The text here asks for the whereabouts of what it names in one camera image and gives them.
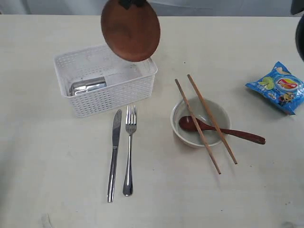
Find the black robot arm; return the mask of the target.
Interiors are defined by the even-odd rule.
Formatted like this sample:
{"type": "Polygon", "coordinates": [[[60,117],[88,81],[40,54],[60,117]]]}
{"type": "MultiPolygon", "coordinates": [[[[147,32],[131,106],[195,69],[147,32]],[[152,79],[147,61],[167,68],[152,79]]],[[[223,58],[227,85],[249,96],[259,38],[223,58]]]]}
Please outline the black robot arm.
{"type": "MultiPolygon", "coordinates": [[[[132,5],[142,7],[147,4],[146,0],[119,0],[118,3],[128,10],[132,5]]],[[[290,12],[292,15],[304,12],[304,0],[293,0],[290,12]]],[[[295,44],[299,56],[304,60],[304,16],[302,15],[295,31],[295,44]]]]}

